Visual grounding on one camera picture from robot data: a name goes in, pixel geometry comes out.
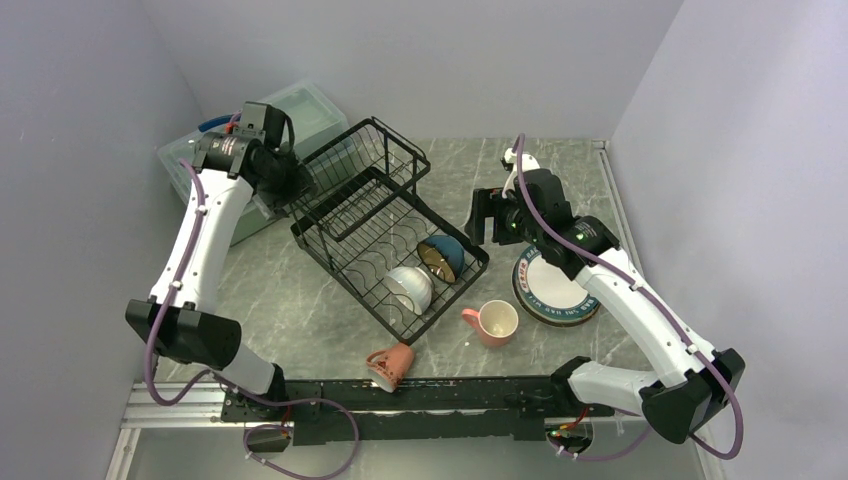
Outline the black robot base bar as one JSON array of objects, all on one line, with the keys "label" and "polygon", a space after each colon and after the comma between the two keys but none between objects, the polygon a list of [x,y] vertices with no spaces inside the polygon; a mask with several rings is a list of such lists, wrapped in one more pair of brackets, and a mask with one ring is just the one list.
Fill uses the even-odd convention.
[{"label": "black robot base bar", "polygon": [[586,407],[544,375],[413,378],[388,393],[366,379],[289,380],[291,409],[254,404],[227,393],[224,423],[285,420],[297,446],[334,441],[509,437],[542,441],[558,424],[607,418],[609,407]]}]

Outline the dark blue tan bowl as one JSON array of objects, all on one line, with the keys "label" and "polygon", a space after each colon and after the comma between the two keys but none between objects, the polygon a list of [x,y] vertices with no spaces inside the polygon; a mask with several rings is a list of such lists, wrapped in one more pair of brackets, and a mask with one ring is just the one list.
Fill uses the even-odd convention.
[{"label": "dark blue tan bowl", "polygon": [[431,235],[417,244],[416,252],[427,269],[445,283],[455,283],[465,269],[465,250],[452,236]]}]

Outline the small pink mug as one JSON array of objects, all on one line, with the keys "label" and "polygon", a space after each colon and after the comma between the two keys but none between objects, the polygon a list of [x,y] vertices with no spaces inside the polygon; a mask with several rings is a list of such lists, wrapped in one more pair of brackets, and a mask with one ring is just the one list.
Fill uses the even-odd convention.
[{"label": "small pink mug", "polygon": [[415,351],[404,343],[371,353],[365,360],[371,381],[383,391],[393,393],[415,359]]}]

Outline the black wire dish rack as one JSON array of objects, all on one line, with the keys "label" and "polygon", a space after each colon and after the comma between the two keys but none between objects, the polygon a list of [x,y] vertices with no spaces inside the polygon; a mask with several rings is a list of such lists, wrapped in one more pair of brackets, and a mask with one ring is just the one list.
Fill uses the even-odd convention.
[{"label": "black wire dish rack", "polygon": [[[358,122],[303,163],[313,184],[287,208],[294,239],[397,340],[413,344],[487,269],[488,254],[418,195],[426,154],[380,119]],[[418,246],[435,235],[459,242],[462,267],[453,282],[435,279],[430,305],[416,313],[385,277],[423,267]]]}]

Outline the white ceramic bowl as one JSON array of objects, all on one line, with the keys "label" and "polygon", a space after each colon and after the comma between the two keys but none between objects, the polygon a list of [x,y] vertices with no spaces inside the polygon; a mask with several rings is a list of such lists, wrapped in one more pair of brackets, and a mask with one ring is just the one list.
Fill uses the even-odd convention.
[{"label": "white ceramic bowl", "polygon": [[422,315],[431,305],[433,282],[420,267],[393,268],[384,275],[383,283],[396,299],[415,315]]}]

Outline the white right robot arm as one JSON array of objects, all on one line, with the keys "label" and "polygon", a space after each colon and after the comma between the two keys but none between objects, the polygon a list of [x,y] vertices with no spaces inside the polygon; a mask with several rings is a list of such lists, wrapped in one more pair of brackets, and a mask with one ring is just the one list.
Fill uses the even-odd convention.
[{"label": "white right robot arm", "polygon": [[716,349],[681,321],[601,220],[573,214],[557,176],[533,170],[509,188],[474,190],[464,226],[472,244],[483,244],[488,219],[492,242],[535,247],[548,264],[600,301],[651,366],[627,370],[577,357],[560,369],[565,379],[551,388],[557,411],[574,415],[587,404],[609,406],[642,416],[661,437],[682,444],[729,407],[733,445],[713,454],[721,459],[739,454],[744,420],[735,392],[746,368],[743,357],[733,348]]}]

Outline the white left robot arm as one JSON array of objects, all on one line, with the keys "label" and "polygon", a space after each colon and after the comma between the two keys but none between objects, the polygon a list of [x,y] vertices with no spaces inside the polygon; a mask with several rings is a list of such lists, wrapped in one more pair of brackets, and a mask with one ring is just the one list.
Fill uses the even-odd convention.
[{"label": "white left robot arm", "polygon": [[292,118],[269,104],[247,102],[223,132],[206,132],[194,156],[181,161],[191,180],[190,200],[165,268],[144,300],[131,300],[125,319],[145,342],[144,382],[155,387],[159,358],[199,364],[220,383],[248,397],[264,420],[279,417],[289,400],[280,366],[262,359],[242,339],[238,321],[217,315],[217,289],[235,228],[258,194],[278,210],[304,196],[312,178],[294,151]]}]

